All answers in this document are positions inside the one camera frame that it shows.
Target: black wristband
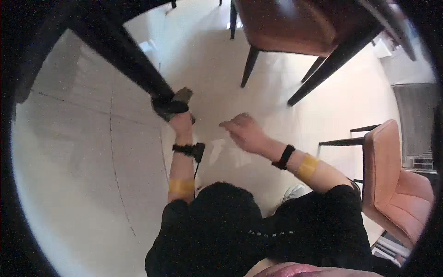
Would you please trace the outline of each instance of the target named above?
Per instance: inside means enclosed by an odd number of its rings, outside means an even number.
[[[174,144],[172,146],[172,151],[177,151],[180,153],[185,154],[185,156],[188,157],[193,157],[194,156],[194,146],[192,144],[187,144],[187,145],[176,145]]]
[[[278,162],[273,162],[272,165],[281,170],[286,170],[287,169],[286,165],[288,164],[289,158],[291,157],[291,154],[294,151],[295,147],[288,144],[285,150],[283,151],[280,160]]]

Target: black metal chair frame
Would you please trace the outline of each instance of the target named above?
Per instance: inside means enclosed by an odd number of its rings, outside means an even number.
[[[351,133],[355,133],[355,132],[366,132],[366,131],[372,131],[375,128],[377,128],[378,126],[380,126],[380,124],[378,125],[371,125],[371,126],[366,126],[366,127],[361,127],[361,128],[355,128],[355,129],[351,129]],[[350,138],[350,139],[343,139],[343,140],[331,140],[331,141],[323,141],[323,142],[319,142],[319,146],[352,146],[352,145],[363,145],[365,142],[365,137],[356,137],[356,138]],[[365,186],[364,186],[364,176],[365,176],[365,151],[363,149],[363,180],[361,179],[354,179],[355,183],[361,183],[363,184],[363,191],[365,190]]]

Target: white floor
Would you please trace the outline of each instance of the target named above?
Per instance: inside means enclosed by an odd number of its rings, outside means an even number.
[[[179,1],[137,20],[149,25],[149,53],[174,90],[194,91],[196,140],[207,147],[200,184],[227,181],[250,190],[267,215],[299,182],[239,150],[218,123],[249,112],[266,133],[318,154],[318,143],[349,130],[398,120],[393,92],[367,46],[292,108],[286,101],[316,57],[260,53],[240,89],[249,46],[241,29],[229,40],[229,2]],[[62,276],[145,276],[144,257],[166,204],[173,135],[149,96],[67,32],[48,56],[13,126],[15,175],[29,224]],[[361,179],[359,147],[322,148],[320,158]],[[382,230],[364,218],[369,240]]]

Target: yellow tape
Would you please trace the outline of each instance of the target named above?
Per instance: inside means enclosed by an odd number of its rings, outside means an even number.
[[[193,193],[195,190],[194,180],[169,180],[169,192],[178,193],[180,195]]]
[[[302,164],[298,169],[299,179],[303,183],[308,183],[318,164],[318,159],[306,153],[305,157],[303,158]]]

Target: black chair leg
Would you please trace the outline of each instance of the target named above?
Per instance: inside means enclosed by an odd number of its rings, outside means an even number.
[[[237,25],[237,9],[235,8],[234,2],[231,1],[231,40],[234,39],[235,36],[235,27]]]
[[[252,69],[254,68],[255,61],[257,60],[259,52],[260,50],[251,45],[251,48],[249,49],[248,60],[246,60],[245,72],[243,73],[243,78],[241,80],[241,88],[245,87],[246,82],[251,75]]]
[[[325,60],[326,60],[326,58],[324,58],[324,57],[318,57],[318,58],[315,60],[315,62],[312,64],[311,68],[307,71],[305,77],[303,77],[303,79],[302,79],[302,83],[303,83],[304,81],[306,81],[306,80],[312,75],[312,73],[314,73],[314,72],[317,70],[317,68],[319,68],[320,65],[322,65],[322,63],[323,63]]]
[[[344,140],[331,140],[320,142],[319,145],[332,145],[332,146],[351,146],[351,145],[363,145],[365,141],[364,137],[356,137],[352,139],[344,139]]]
[[[351,129],[351,133],[352,132],[365,132],[365,131],[372,131],[375,128],[377,128],[378,126],[380,126],[381,124],[378,125],[371,125],[371,126],[366,126],[366,127],[361,127],[361,128],[355,128],[355,129]]]
[[[328,79],[334,72],[363,49],[382,30],[381,25],[367,27],[350,36],[340,44],[323,64],[303,83],[299,90],[288,100],[288,106],[295,105],[313,89]]]

